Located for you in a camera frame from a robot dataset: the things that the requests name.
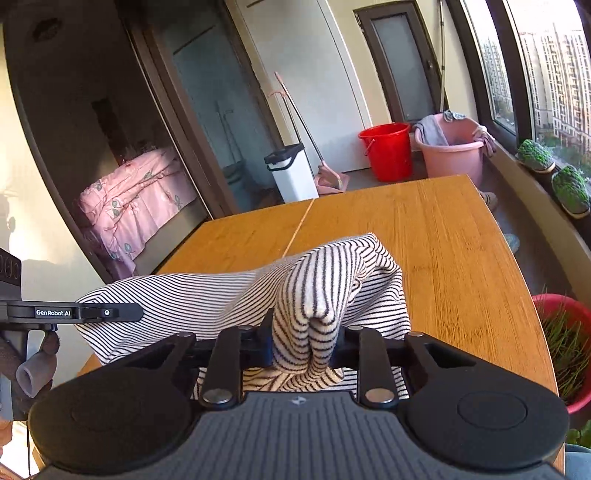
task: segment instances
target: trash can lid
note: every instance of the trash can lid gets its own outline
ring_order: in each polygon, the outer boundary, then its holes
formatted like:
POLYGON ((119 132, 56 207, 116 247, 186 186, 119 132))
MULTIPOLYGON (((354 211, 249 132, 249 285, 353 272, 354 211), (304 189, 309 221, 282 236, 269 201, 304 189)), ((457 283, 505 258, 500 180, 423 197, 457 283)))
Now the trash can lid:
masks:
POLYGON ((271 155, 266 156, 265 163, 275 164, 285 160, 290 160, 302 150, 304 150, 304 144, 296 143, 295 145, 287 145, 281 150, 276 150, 271 155))

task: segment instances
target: striped cloth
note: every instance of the striped cloth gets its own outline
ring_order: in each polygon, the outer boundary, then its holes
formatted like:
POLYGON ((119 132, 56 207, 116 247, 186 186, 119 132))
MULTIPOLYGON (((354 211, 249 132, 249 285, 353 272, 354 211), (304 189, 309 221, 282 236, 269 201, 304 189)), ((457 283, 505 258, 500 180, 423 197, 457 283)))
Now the striped cloth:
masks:
MULTIPOLYGON (((355 391, 355 371, 328 367, 339 327, 367 326, 395 339, 410 331, 402 271, 372 233, 248 272, 126 278, 79 301, 144 308, 140 322, 77 326, 103 364, 177 332, 204 340, 224 328, 259 325, 273 307, 273 367, 244 372, 244 390, 355 391)), ((400 369, 392 371, 404 398, 400 369)))

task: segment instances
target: white trash can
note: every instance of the white trash can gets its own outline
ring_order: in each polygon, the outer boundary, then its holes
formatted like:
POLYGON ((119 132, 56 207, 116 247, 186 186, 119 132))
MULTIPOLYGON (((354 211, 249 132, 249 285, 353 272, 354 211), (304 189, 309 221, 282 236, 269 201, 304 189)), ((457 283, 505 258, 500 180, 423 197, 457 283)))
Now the white trash can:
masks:
POLYGON ((286 203, 318 198, 304 145, 289 145, 265 157, 267 170, 273 174, 286 203))

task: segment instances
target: wooden table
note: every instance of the wooden table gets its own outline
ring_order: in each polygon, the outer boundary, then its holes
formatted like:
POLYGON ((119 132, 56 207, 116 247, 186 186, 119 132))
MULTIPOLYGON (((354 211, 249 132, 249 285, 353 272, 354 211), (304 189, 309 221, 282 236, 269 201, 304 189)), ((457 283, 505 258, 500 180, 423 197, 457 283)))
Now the wooden table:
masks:
MULTIPOLYGON (((358 190, 216 220, 200 228, 160 273, 258 268, 368 232, 402 267, 414 330, 557 391, 523 276, 466 176, 358 190)), ((561 470, 563 462, 559 455, 561 470)))

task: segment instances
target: pink quilt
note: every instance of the pink quilt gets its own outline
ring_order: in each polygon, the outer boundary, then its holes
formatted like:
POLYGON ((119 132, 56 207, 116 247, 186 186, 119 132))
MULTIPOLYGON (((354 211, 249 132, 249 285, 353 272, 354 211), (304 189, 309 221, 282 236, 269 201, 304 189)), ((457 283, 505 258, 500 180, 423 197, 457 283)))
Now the pink quilt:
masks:
POLYGON ((80 194, 91 225, 82 231, 116 280, 127 278, 146 242, 196 197, 174 149, 147 152, 80 194))

